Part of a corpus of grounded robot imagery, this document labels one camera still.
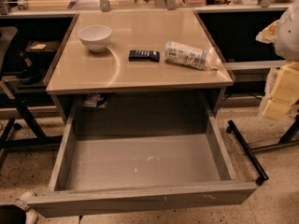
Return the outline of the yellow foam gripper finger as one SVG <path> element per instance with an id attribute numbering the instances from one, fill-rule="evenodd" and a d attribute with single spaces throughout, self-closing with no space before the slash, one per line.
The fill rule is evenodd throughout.
<path id="1" fill-rule="evenodd" d="M 261 114 L 268 119 L 281 119 L 299 100 L 299 62 L 271 68 L 261 102 Z"/>

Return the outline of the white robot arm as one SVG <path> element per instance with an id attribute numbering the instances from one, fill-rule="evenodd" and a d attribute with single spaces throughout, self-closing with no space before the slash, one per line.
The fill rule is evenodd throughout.
<path id="1" fill-rule="evenodd" d="M 261 104 L 264 117 L 281 119 L 299 100 L 299 0 L 295 0 L 261 35 L 262 38 L 275 35 L 276 55 L 286 61 L 279 69 L 270 70 Z"/>

